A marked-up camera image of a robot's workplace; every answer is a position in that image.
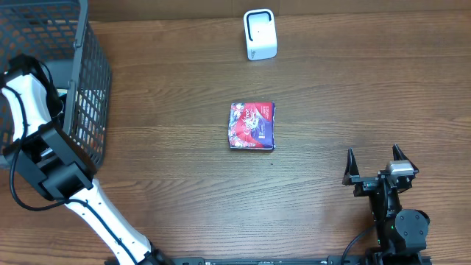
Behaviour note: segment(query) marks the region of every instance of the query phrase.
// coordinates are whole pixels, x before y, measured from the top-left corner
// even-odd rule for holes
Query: basket
[[[27,54],[43,61],[65,102],[63,130],[103,163],[111,69],[88,23],[86,0],[0,1],[0,70]],[[11,144],[13,119],[0,96],[0,150]],[[0,167],[8,167],[0,161]]]

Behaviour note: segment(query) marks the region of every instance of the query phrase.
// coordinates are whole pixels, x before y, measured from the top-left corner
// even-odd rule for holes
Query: red and purple package
[[[273,150],[275,103],[232,103],[229,116],[229,146],[234,149]]]

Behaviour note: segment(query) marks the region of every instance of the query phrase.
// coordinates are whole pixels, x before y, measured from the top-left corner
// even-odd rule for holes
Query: plastic crate
[[[86,0],[0,1],[0,70],[24,53],[43,61],[65,99],[63,130],[102,165],[111,69],[88,23]],[[0,96],[0,150],[13,137],[8,101]],[[0,161],[0,167],[8,167]]]

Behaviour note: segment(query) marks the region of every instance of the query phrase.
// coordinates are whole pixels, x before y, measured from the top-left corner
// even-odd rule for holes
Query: wooden table
[[[116,207],[170,256],[339,255],[372,224],[341,184],[392,159],[420,168],[404,208],[430,215],[435,264],[469,264],[471,12],[278,17],[278,55],[249,62],[241,19],[93,24],[113,68],[105,164]],[[231,102],[275,101],[273,153],[231,152]],[[0,178],[0,263],[102,264],[66,208],[27,212]],[[45,202],[20,177],[28,203]],[[354,247],[375,246],[371,235]]]

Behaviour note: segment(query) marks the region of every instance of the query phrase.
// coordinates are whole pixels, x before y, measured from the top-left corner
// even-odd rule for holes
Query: white container
[[[244,15],[249,60],[273,58],[277,54],[275,16],[269,9],[250,10]]]

